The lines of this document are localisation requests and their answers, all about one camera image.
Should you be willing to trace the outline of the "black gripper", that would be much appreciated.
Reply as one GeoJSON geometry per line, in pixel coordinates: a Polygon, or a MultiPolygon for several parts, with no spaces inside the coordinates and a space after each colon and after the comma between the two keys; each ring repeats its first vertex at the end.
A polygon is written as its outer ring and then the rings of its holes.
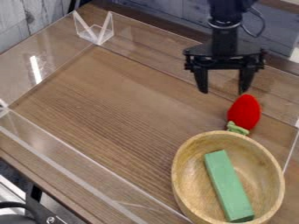
{"type": "Polygon", "coordinates": [[[212,29],[210,42],[183,50],[184,69],[194,72],[198,89],[204,94],[208,93],[207,70],[240,69],[238,93],[242,95],[248,91],[255,72],[265,68],[267,52],[259,44],[239,38],[240,22],[210,20],[208,24],[212,29]]]}

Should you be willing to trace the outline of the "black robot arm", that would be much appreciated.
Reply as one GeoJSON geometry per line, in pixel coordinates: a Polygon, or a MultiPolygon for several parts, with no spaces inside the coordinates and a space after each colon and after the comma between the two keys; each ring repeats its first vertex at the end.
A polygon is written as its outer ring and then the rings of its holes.
{"type": "Polygon", "coordinates": [[[239,28],[254,38],[266,29],[262,13],[254,8],[258,0],[208,0],[208,25],[212,30],[211,41],[183,50],[184,69],[194,73],[200,92],[208,93],[210,70],[238,70],[238,93],[250,89],[255,73],[266,66],[265,48],[239,39],[239,28]],[[262,28],[252,33],[243,25],[243,14],[251,12],[262,20],[262,28]]]}

